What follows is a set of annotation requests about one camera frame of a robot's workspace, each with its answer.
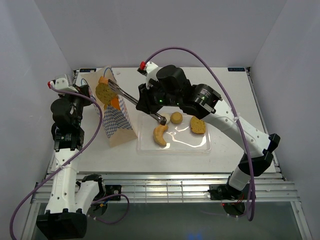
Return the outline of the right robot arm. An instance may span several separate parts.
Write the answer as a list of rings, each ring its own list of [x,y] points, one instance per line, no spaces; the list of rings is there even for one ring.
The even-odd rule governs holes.
[[[180,67],[160,68],[149,62],[137,71],[146,77],[145,83],[138,86],[137,110],[151,115],[164,106],[178,107],[217,128],[243,149],[243,156],[227,183],[215,191],[221,199],[237,199],[251,177],[258,177],[269,168],[281,139],[279,135],[268,135],[242,117],[234,116],[234,110],[218,92],[207,84],[191,84]]]

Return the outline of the metal serving tongs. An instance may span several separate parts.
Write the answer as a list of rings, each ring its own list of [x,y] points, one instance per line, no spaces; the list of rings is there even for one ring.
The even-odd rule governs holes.
[[[108,86],[113,92],[115,92],[118,95],[121,95],[122,97],[124,97],[126,100],[128,100],[135,106],[138,104],[137,99],[135,99],[133,96],[131,96],[130,94],[125,92],[123,89],[121,89],[119,85],[115,83],[113,80],[111,79],[108,80]],[[167,123],[167,119],[158,113],[149,113],[148,115],[151,116],[153,119],[155,119],[160,125],[164,126]]]

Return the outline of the paper bread bag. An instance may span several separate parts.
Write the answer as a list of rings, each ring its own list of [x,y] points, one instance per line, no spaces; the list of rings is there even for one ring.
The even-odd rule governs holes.
[[[89,85],[97,104],[102,110],[102,127],[108,138],[109,146],[112,148],[135,140],[137,135],[133,130],[124,98],[116,93],[118,95],[120,110],[110,105],[104,110],[103,103],[97,98],[96,86],[100,77],[110,79],[115,83],[117,82],[110,66],[97,68],[96,72],[79,72],[78,81],[81,85]]]

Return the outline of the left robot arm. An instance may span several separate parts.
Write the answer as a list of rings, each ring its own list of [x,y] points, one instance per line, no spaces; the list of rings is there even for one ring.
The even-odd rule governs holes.
[[[88,100],[91,91],[88,85],[74,86],[73,91],[77,95],[61,94],[50,106],[57,174],[53,177],[45,213],[36,219],[36,226],[49,240],[83,238],[91,203],[106,195],[99,174],[87,175],[80,182],[76,180],[80,161],[76,154],[84,148],[83,108],[91,105]]]

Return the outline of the orange oval bread roll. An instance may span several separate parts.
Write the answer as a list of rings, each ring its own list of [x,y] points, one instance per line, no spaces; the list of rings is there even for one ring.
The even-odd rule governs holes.
[[[105,83],[105,84],[108,84],[108,79],[101,76],[99,78],[99,81],[98,81],[98,84],[99,83]],[[103,104],[103,108],[104,110],[107,109],[108,106],[111,106],[111,107],[114,107],[115,109],[117,110],[120,110],[120,103],[119,103],[119,98],[118,98],[118,95],[116,94],[116,97],[112,99],[111,103],[109,105],[105,105]]]

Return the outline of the pale bread stick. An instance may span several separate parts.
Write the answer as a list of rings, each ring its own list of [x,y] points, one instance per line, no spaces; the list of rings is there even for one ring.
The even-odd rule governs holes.
[[[156,144],[158,144],[161,147],[165,147],[167,145],[167,142],[164,140],[164,133],[168,130],[168,125],[158,125],[153,130],[153,140]]]

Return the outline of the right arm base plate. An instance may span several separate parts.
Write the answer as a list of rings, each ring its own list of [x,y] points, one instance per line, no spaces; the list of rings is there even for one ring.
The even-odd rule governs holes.
[[[243,190],[237,190],[227,184],[210,184],[209,189],[207,190],[210,194],[211,200],[230,200],[235,201],[239,200],[242,197],[245,199],[248,198],[249,186],[247,183]]]

